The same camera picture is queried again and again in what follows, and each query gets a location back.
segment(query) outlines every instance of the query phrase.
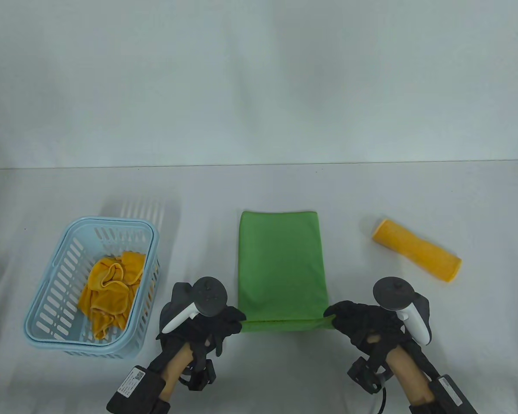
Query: robotic hand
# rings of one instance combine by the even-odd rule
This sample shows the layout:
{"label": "robotic hand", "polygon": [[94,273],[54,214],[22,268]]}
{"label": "robotic hand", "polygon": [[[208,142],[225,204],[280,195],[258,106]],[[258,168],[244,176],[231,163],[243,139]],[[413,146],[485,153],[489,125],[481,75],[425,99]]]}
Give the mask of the robotic hand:
{"label": "robotic hand", "polygon": [[[369,357],[367,361],[360,357],[347,374],[370,394],[382,390],[383,384],[393,376],[385,363],[389,351],[397,345],[405,349],[418,346],[409,333],[402,331],[403,322],[397,314],[380,306],[345,300],[328,307],[324,312],[325,317],[332,315],[332,325]],[[369,341],[373,336],[379,336],[375,343]],[[385,371],[378,374],[380,367]]]}
{"label": "robotic hand", "polygon": [[[246,316],[237,308],[226,306],[226,293],[219,294],[218,290],[212,292],[214,296],[216,295],[213,297],[216,299],[216,303],[214,306],[210,306],[209,302],[213,302],[213,300],[206,297],[210,293],[210,289],[205,282],[208,280],[211,282],[211,279],[202,278],[201,282],[196,282],[196,295],[191,294],[192,286],[190,284],[175,284],[171,301],[164,306],[160,314],[160,333],[156,339],[160,340],[161,353],[151,361],[147,368],[137,365],[132,369],[109,400],[107,404],[109,412],[113,414],[166,414],[170,405],[160,399],[160,394],[166,385],[162,373],[186,343],[190,345],[194,359],[182,371],[182,375],[189,375],[190,379],[180,377],[178,380],[192,391],[201,391],[207,384],[211,384],[215,380],[215,370],[212,361],[206,359],[207,354],[215,349],[215,353],[219,357],[223,353],[223,340],[241,331],[241,321],[245,321]],[[202,294],[204,290],[207,290],[206,295]],[[189,306],[186,303],[188,300],[190,300],[190,304],[196,305],[197,312],[193,312],[192,315],[185,313]]]}
{"label": "robotic hand", "polygon": [[[166,325],[170,317],[169,302],[164,306],[160,315],[160,329]],[[188,318],[173,331],[157,336],[161,342],[162,352],[154,359],[148,369],[161,372],[174,355],[185,343],[190,344],[194,360],[184,370],[184,375],[189,375],[190,380],[179,378],[179,381],[188,386],[192,391],[201,391],[207,384],[211,384],[216,376],[212,361],[206,359],[207,354],[215,349],[217,357],[223,353],[223,340],[242,330],[241,321],[246,316],[233,306],[225,306],[216,316],[196,315]]]}
{"label": "robotic hand", "polygon": [[[400,278],[381,279],[375,284],[373,293],[381,306],[342,301],[328,307],[324,316],[334,316],[332,325],[368,355],[367,361],[362,357],[355,361],[347,374],[370,394],[383,390],[379,413],[385,406],[385,382],[393,376],[385,360],[388,353],[399,345],[430,378],[428,386],[437,407],[442,408],[445,414],[476,414],[452,378],[440,375],[419,345],[427,345],[431,341],[428,300]],[[385,371],[378,373],[380,367]],[[428,407],[411,406],[411,412],[430,411]]]}

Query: folded green cloth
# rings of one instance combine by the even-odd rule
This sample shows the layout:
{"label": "folded green cloth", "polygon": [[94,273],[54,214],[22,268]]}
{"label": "folded green cloth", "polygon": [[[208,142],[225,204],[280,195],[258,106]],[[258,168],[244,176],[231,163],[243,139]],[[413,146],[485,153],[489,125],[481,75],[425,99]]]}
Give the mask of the folded green cloth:
{"label": "folded green cloth", "polygon": [[252,213],[240,219],[238,308],[243,332],[332,328],[318,215]]}

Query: white controller handle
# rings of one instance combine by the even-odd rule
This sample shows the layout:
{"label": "white controller handle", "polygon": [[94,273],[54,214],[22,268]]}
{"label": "white controller handle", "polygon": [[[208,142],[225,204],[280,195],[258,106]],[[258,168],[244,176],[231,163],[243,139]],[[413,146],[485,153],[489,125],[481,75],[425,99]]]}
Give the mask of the white controller handle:
{"label": "white controller handle", "polygon": [[417,307],[413,303],[405,309],[395,311],[395,313],[397,313],[397,317],[403,321],[407,331],[411,333],[411,336],[419,345],[428,345],[430,343],[430,332],[427,330]]}
{"label": "white controller handle", "polygon": [[198,316],[198,313],[199,311],[196,307],[196,304],[192,302],[186,306],[182,312],[171,319],[169,323],[165,325],[163,329],[161,329],[161,333],[169,333],[174,331],[179,325],[186,321],[186,319],[194,319],[196,316]]}

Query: black glove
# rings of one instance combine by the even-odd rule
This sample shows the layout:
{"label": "black glove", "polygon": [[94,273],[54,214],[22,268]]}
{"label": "black glove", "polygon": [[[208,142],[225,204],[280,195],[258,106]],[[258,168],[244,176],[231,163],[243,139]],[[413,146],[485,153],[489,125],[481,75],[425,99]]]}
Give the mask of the black glove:
{"label": "black glove", "polygon": [[[356,304],[349,300],[338,302],[324,311],[324,317],[335,315],[332,325],[347,335],[360,351],[372,356],[372,366],[380,366],[389,351],[400,343],[412,341],[409,333],[403,333],[403,322],[393,311],[380,306]],[[370,335],[380,335],[378,343],[368,343]]]}
{"label": "black glove", "polygon": [[[161,310],[160,329],[166,325],[165,315],[168,312],[168,306]],[[242,330],[241,321],[246,320],[246,315],[233,306],[226,306],[223,311],[212,317],[198,314],[194,319],[186,319],[175,330],[169,333],[160,333],[156,339],[161,341],[161,348],[165,348],[169,341],[181,339],[190,343],[192,351],[202,351],[201,347],[205,347],[205,353],[208,354],[216,349],[216,355],[220,357],[223,353],[223,339],[234,333],[240,333]]]}
{"label": "black glove", "polygon": [[186,319],[176,329],[169,333],[161,333],[162,327],[167,324],[167,313],[170,303],[164,306],[160,315],[160,333],[156,339],[160,340],[161,353],[149,365],[149,369],[161,373],[168,362],[184,346],[190,344],[194,360],[184,370],[184,375],[190,375],[190,381],[180,379],[190,390],[202,390],[206,384],[215,379],[212,361],[206,356],[213,349],[219,357],[223,353],[223,339],[242,330],[241,321],[246,315],[233,306],[227,306],[219,315],[206,317],[196,315],[194,319]]}

